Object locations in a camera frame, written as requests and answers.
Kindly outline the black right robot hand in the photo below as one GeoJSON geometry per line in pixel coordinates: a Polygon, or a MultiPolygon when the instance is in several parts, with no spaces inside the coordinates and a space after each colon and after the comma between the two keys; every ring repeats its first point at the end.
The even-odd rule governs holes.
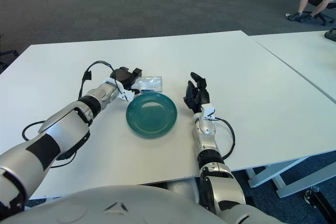
{"type": "Polygon", "coordinates": [[[198,74],[191,72],[191,78],[196,82],[196,86],[192,81],[188,81],[186,94],[183,101],[189,109],[194,113],[201,112],[201,106],[203,104],[210,103],[209,93],[206,90],[207,83],[206,79],[202,78],[198,74]]]}

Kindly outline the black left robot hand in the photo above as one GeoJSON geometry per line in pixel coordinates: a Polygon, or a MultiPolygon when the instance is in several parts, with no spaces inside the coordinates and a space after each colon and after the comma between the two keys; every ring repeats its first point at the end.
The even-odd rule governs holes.
{"type": "Polygon", "coordinates": [[[135,68],[132,72],[129,72],[127,67],[120,67],[112,71],[110,78],[118,80],[125,90],[133,91],[134,94],[139,94],[139,89],[134,89],[132,86],[135,81],[142,76],[142,70],[135,68]]]}

